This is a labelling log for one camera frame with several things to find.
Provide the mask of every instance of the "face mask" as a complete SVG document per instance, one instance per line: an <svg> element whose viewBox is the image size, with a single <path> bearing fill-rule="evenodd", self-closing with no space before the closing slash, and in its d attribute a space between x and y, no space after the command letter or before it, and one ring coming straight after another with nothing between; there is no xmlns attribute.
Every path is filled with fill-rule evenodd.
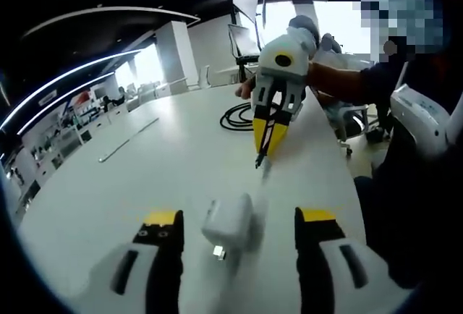
<svg viewBox="0 0 463 314"><path fill-rule="evenodd" d="M362 21L371 29L374 48L381 56L390 37L402 37L414 54L434 54L449 43L444 30L441 0L361 0Z"/></svg>

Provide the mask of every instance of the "ceiling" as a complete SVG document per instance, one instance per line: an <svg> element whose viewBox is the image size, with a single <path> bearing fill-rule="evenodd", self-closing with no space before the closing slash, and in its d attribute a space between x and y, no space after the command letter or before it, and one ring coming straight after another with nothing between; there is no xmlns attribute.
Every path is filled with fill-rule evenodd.
<svg viewBox="0 0 463 314"><path fill-rule="evenodd" d="M0 77L3 71L3 86L12 106L48 81L81 64L117 54L134 48L143 48L155 40L153 30L171 20L192 23L193 18L175 14L160 14L146 9L102 11L107 7L143 7L170 10L198 17L213 17L217 11L229 12L226 3L214 7L203 7L195 12L199 4L209 0L0 0L2 9ZM53 18L86 9L96 12L79 14L52 22L30 32ZM141 36L143 41L134 43ZM37 97L41 99L50 90L57 89L58 96L102 74L114 70L128 60L96 64L60 80L53 88ZM0 118L9 113L0 98ZM8 123L6 131L16 132L26 121L41 109L36 100L29 103Z"/></svg>

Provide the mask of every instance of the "hand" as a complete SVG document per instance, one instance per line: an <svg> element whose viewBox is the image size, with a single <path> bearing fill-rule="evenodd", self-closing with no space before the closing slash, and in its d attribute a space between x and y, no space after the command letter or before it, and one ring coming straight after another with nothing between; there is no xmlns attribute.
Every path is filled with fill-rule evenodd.
<svg viewBox="0 0 463 314"><path fill-rule="evenodd" d="M255 75L247 79L241 86L235 91L236 97L241 97L242 99L251 98L251 91L255 88Z"/></svg>

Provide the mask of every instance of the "ceiling light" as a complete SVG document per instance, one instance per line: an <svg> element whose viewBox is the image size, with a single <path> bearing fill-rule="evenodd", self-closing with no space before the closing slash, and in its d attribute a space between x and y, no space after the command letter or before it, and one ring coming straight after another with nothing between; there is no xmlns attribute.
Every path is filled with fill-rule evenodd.
<svg viewBox="0 0 463 314"><path fill-rule="evenodd" d="M137 52L140 52L140 50L131 50L131 51L125 51L125 52L121 52L120 54L115 54L115 55L110 55L110 56L107 56L107 57L103 57L102 59L97 59L95 61L92 61L92 62L88 62L86 64L83 64L82 66L79 66L77 68L74 68L74 69L71 69L70 71L68 72L65 72L64 74L61 74L59 75L58 77L55 77L52 81L50 82L47 82L44 86L42 86L41 88L37 89L36 91L32 92L28 97L26 97L21 103L19 103L13 110L11 113L8 114L8 116L6 117L6 119L1 123L0 125L0 130L2 130L5 125L8 124L8 122L13 118L14 115L16 115L16 113L21 109L23 108L27 103L29 103L34 97L36 97L40 92L42 92L43 90L45 90L46 88L49 88L50 86L52 86L55 82L57 81L60 81L61 79L67 77L68 75L71 75L75 72L78 72L79 70L81 69L84 69L84 68L87 68L93 64L97 64L97 63L100 63L100 62L103 62L103 61L107 61L109 59L113 59L115 57L120 57L120 56L124 56L124 55L130 55L130 54L135 54Z"/></svg>
<svg viewBox="0 0 463 314"><path fill-rule="evenodd" d="M68 93L65 93L64 95L62 95L61 97L59 97L58 99L56 99L55 101L51 102L49 105L47 105L45 108L43 108L42 110L40 110L32 119L30 119L28 122L26 122L26 124L24 126L22 126L22 128L17 132L17 135L21 135L26 128L29 127L30 124L32 124L40 115L42 115L45 111L49 110L52 106L54 106L55 104L57 104L58 102L62 101L63 99L65 99L67 96L69 95L72 95L74 92L78 91L80 88L83 88L89 84L92 84L94 83L95 81L98 81L98 80L101 80L101 79L104 79L105 77L108 77L110 75L113 75L114 72L111 72L111 73L108 73L108 74L105 74L105 75L102 75L100 77L97 77L96 79L93 79L89 82L86 82L85 84L82 84L81 86L79 86L78 88L75 88L74 90L70 90Z"/></svg>

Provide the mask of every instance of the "white power adapter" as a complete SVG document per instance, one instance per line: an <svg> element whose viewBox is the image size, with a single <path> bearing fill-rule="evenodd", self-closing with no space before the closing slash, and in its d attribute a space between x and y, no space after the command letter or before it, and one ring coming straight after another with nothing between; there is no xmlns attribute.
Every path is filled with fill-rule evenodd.
<svg viewBox="0 0 463 314"><path fill-rule="evenodd" d="M249 239L251 218L252 201L247 193L234 200L213 200L201 231L214 246L242 250Z"/></svg>

